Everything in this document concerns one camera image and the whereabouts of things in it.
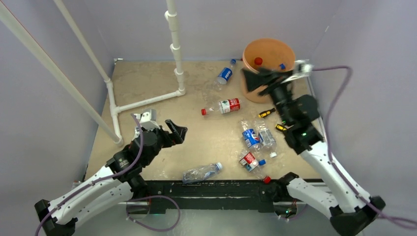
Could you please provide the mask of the clear white cap bottle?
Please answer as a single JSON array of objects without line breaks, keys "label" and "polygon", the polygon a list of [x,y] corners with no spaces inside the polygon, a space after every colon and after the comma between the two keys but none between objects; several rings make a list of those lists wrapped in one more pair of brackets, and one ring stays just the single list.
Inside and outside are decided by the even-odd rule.
[{"label": "clear white cap bottle", "polygon": [[182,182],[195,183],[204,181],[219,174],[222,169],[223,165],[220,162],[193,168],[183,173]]}]

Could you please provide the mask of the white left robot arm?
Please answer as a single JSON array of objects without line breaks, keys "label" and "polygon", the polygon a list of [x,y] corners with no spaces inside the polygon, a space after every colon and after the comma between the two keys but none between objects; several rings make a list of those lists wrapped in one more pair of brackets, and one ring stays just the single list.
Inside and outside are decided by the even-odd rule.
[{"label": "white left robot arm", "polygon": [[41,230],[48,236],[71,236],[77,225],[121,202],[152,199],[147,183],[141,177],[162,148],[182,144],[187,127],[165,120],[170,131],[151,121],[137,121],[133,140],[92,177],[70,192],[54,200],[40,200],[35,204]]}]

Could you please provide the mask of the small blue Pepsi bottle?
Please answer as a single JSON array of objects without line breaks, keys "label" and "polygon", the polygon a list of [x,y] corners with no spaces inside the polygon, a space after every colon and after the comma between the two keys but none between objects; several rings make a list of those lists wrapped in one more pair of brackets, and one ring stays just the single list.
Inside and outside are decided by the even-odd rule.
[{"label": "small blue Pepsi bottle", "polygon": [[258,152],[261,148],[259,137],[256,134],[255,125],[253,121],[242,119],[240,121],[242,137],[247,148],[251,151]]}]

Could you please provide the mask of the red cap clear bottle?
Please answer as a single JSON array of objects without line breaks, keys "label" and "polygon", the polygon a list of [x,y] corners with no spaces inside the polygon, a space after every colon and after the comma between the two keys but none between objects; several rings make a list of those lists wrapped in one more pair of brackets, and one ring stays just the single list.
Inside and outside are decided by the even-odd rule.
[{"label": "red cap clear bottle", "polygon": [[256,66],[261,66],[261,65],[263,64],[263,59],[262,59],[261,57],[256,57],[256,58],[254,59],[254,64],[255,64]]}]

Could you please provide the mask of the crushed white cap bottle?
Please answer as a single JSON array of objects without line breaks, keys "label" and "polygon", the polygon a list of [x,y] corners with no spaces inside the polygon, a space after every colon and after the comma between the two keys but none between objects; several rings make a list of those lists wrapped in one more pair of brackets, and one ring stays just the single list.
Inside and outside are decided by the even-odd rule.
[{"label": "crushed white cap bottle", "polygon": [[270,158],[277,157],[277,142],[272,135],[271,130],[261,119],[256,120],[254,123],[258,131],[258,138],[260,139],[262,150],[267,153]]}]

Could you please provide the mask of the red label water bottle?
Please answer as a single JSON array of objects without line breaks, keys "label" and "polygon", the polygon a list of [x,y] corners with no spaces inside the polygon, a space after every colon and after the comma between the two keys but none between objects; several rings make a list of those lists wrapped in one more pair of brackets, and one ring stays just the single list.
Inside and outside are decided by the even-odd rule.
[{"label": "red label water bottle", "polygon": [[201,109],[201,115],[224,115],[230,112],[239,111],[242,107],[240,98],[215,101]]}]

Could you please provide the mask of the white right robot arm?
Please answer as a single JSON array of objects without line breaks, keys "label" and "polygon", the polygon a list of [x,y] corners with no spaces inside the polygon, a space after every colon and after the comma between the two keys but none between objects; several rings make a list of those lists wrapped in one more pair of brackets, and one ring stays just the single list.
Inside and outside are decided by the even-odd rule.
[{"label": "white right robot arm", "polygon": [[386,204],[357,184],[331,153],[329,143],[313,125],[320,117],[316,99],[311,95],[293,98],[290,79],[306,77],[309,72],[308,65],[287,72],[242,70],[248,91],[270,96],[282,120],[287,145],[320,174],[329,188],[325,192],[289,173],[277,185],[277,196],[305,202],[328,218],[339,235],[355,236],[377,218]]}]

